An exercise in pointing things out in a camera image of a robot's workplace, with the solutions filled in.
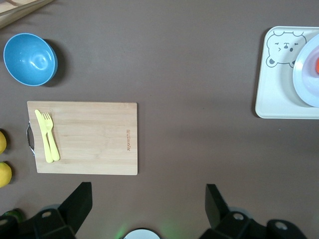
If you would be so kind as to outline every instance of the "white round object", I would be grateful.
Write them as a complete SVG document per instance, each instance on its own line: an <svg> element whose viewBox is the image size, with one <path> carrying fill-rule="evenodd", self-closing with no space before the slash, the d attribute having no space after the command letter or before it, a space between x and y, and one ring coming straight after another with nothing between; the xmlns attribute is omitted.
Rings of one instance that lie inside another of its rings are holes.
<svg viewBox="0 0 319 239"><path fill-rule="evenodd" d="M160 239L160 237L150 230L136 229L128 233L124 239Z"/></svg>
<svg viewBox="0 0 319 239"><path fill-rule="evenodd" d="M293 81L299 97L308 105L319 107L319 35L312 38L300 51L294 65Z"/></svg>

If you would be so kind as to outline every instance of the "bear face drawing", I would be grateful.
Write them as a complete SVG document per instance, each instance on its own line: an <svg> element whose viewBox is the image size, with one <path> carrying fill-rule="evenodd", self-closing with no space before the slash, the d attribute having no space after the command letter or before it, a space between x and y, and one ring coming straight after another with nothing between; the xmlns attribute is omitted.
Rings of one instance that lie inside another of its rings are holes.
<svg viewBox="0 0 319 239"><path fill-rule="evenodd" d="M306 44L307 40L303 33L281 32L272 34L267 40L269 56L266 64L275 67L277 64L289 64L291 68L295 65L295 60Z"/></svg>

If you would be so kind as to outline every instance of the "red food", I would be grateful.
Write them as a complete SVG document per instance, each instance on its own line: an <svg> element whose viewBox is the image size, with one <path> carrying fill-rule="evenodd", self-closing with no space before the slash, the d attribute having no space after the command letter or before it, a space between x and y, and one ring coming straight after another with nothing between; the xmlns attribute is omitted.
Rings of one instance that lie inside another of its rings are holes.
<svg viewBox="0 0 319 239"><path fill-rule="evenodd" d="M317 62L316 62L316 72L319 74L319 58L317 59Z"/></svg>

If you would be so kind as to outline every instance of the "yellow fork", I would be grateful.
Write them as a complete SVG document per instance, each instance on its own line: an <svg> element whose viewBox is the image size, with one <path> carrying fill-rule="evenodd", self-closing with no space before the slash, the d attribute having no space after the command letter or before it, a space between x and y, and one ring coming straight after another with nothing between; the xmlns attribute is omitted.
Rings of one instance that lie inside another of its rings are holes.
<svg viewBox="0 0 319 239"><path fill-rule="evenodd" d="M48 131L48 138L49 138L49 144L50 144L50 150L51 150L51 155L52 159L54 161L58 161L60 159L59 151L56 147L53 135L52 135L52 128L53 128L53 120L50 117L48 113L42 113L42 116L44 118L44 123L46 126L46 129Z"/></svg>

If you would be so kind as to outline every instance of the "wooden cutting board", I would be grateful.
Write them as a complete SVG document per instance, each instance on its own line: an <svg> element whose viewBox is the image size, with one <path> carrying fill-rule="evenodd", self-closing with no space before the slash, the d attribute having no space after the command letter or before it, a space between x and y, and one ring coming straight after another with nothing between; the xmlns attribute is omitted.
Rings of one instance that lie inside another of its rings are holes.
<svg viewBox="0 0 319 239"><path fill-rule="evenodd" d="M38 173L137 175L137 103L27 102ZM48 112L60 160L47 163L35 110Z"/></svg>

